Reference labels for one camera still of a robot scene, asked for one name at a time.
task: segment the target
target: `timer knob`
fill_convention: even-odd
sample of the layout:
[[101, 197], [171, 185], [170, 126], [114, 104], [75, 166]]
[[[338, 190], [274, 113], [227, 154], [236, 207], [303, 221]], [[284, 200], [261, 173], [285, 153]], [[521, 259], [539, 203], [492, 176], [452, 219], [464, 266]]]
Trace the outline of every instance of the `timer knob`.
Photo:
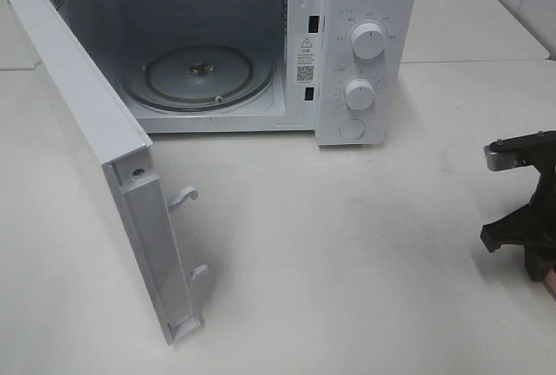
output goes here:
[[378, 23], [362, 23], [351, 33], [351, 46], [354, 54], [364, 60], [370, 60], [384, 50], [384, 29]]
[[346, 105], [352, 110], [365, 110], [373, 106], [374, 87], [367, 80], [356, 79], [346, 85]]

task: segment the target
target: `white table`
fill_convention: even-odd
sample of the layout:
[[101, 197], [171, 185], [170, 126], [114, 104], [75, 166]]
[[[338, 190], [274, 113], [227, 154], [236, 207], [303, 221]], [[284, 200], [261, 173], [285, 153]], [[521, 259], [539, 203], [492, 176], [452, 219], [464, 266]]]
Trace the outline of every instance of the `white table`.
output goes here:
[[156, 137], [167, 192], [200, 191], [173, 215], [184, 258], [212, 269], [206, 327], [173, 347], [34, 73], [0, 83], [3, 373], [553, 373], [556, 302], [479, 234], [537, 179], [482, 146], [553, 128], [555, 62], [405, 64], [375, 148]]
[[[0, 70], [34, 63], [0, 0]], [[548, 52], [497, 0], [415, 0], [402, 61], [543, 60]]]

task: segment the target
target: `white microwave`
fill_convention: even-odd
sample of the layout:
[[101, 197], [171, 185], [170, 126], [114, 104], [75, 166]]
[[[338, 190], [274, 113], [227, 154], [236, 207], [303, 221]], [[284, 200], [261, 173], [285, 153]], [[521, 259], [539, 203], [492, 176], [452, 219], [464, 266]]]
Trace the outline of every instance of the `white microwave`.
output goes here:
[[414, 0], [8, 0], [170, 344], [197, 328], [147, 134], [314, 130], [383, 141]]

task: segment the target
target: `warning label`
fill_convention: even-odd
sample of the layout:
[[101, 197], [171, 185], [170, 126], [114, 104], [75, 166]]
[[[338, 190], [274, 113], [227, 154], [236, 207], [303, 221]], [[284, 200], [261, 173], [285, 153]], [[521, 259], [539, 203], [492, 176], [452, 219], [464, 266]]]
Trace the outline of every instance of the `warning label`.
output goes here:
[[314, 86], [319, 53], [321, 50], [320, 34], [299, 34], [295, 36], [295, 68], [298, 84]]

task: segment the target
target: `microwave door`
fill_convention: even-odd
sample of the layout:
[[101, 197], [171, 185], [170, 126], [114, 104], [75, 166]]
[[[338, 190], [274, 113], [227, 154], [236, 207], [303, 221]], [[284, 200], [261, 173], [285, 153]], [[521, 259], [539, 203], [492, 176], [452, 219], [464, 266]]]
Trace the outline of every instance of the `microwave door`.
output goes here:
[[183, 269], [169, 210], [196, 197], [185, 188], [166, 201], [153, 169], [152, 141], [60, 17], [52, 0], [8, 0], [50, 106], [83, 171], [85, 182], [115, 231], [126, 233], [166, 341], [196, 329], [189, 276]]

